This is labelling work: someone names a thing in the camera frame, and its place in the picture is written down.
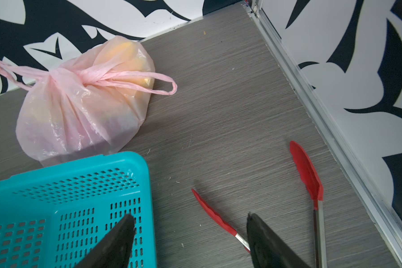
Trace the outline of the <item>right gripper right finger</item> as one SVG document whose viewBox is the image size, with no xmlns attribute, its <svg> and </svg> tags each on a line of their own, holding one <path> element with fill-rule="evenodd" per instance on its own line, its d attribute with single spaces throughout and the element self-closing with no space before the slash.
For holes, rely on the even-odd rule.
<svg viewBox="0 0 402 268">
<path fill-rule="evenodd" d="M 255 268 L 308 267 L 257 214 L 248 214 L 246 229 Z"/>
</svg>

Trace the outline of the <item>pink plastic bag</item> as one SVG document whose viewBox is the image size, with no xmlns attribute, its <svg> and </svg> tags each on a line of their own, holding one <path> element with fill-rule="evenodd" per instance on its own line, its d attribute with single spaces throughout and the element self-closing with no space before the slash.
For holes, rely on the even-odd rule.
<svg viewBox="0 0 402 268">
<path fill-rule="evenodd" d="M 173 95 L 174 80 L 157 73 L 136 41 L 116 36 L 48 71 L 0 61 L 0 75 L 31 78 L 16 137 L 24 153 L 43 166 L 120 151 L 144 123 L 152 94 Z M 157 80 L 170 91 L 154 89 Z"/>
</svg>

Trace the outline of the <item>teal plastic basket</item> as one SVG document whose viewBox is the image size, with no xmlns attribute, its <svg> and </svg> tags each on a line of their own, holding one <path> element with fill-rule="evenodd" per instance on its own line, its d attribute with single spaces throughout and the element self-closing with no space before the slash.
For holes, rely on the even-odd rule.
<svg viewBox="0 0 402 268">
<path fill-rule="evenodd" d="M 73 268 L 126 215 L 128 266 L 157 266 L 149 168 L 133 152 L 98 155 L 0 181 L 0 268 Z"/>
</svg>

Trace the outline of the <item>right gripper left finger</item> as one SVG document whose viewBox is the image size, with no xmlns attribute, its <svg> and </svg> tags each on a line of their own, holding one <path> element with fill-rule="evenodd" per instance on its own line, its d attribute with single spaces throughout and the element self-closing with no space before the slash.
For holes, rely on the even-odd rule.
<svg viewBox="0 0 402 268">
<path fill-rule="evenodd" d="M 76 268 L 127 268 L 135 237 L 135 219 L 125 215 Z"/>
</svg>

